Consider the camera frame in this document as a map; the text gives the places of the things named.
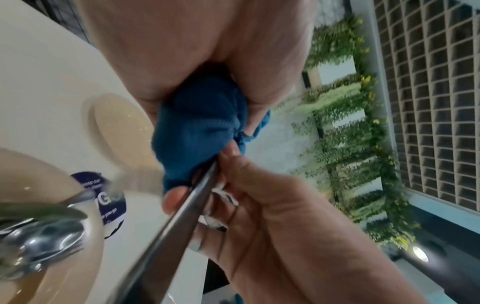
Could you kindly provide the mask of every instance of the beige bowl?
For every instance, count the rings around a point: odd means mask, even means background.
[[[0,203],[58,203],[83,191],[68,174],[29,156],[0,149]],[[97,276],[104,248],[103,222],[92,201],[77,207],[88,215],[84,250],[17,282],[0,282],[0,304],[83,304]]]

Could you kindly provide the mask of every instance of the grid ceiling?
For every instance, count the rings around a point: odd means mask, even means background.
[[[452,0],[374,0],[400,176],[480,211],[480,11]]]

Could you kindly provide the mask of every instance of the person's right hand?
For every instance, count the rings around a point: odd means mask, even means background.
[[[267,172],[231,142],[220,154],[224,190],[210,216],[226,233],[199,224],[192,239],[216,262],[246,303],[423,303],[392,263],[345,216],[302,180]],[[163,209],[180,207],[186,187]]]

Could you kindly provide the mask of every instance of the blue cloth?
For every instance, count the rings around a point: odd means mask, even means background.
[[[190,77],[162,105],[152,148],[165,168],[164,191],[190,186],[195,172],[232,139],[245,154],[270,121],[265,115],[253,136],[246,136],[247,100],[235,81],[218,73]]]

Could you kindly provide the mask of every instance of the round sticker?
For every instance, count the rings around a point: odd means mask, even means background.
[[[98,210],[103,220],[103,231],[105,239],[114,235],[122,226],[125,213],[127,212],[127,202],[123,193],[117,197],[111,197],[105,192],[105,186],[109,180],[96,172],[79,172],[71,175],[85,189],[91,189],[95,192]]]

